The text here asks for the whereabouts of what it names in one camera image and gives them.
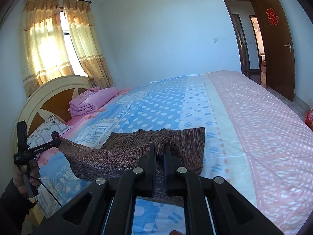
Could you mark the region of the dark sleeved left forearm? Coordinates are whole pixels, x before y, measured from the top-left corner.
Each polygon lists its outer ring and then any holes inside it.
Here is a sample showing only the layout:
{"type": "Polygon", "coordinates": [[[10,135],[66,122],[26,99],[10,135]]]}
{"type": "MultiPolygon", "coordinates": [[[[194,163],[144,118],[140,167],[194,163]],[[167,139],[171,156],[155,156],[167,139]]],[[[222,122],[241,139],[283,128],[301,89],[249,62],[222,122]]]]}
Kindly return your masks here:
{"type": "Polygon", "coordinates": [[[25,217],[35,205],[18,191],[11,180],[1,195],[1,234],[21,234],[25,217]]]}

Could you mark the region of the left hand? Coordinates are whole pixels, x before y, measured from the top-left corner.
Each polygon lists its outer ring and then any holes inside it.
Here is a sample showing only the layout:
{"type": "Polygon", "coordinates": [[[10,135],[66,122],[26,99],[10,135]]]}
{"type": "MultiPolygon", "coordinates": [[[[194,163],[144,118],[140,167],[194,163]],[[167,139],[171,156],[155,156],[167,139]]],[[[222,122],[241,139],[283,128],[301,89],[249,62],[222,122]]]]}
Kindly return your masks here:
{"type": "Polygon", "coordinates": [[[38,188],[41,184],[39,166],[36,159],[33,159],[29,162],[29,167],[30,167],[30,177],[28,177],[25,174],[25,172],[27,171],[26,165],[15,167],[13,175],[14,186],[25,197],[29,196],[28,192],[29,185],[38,188]]]}

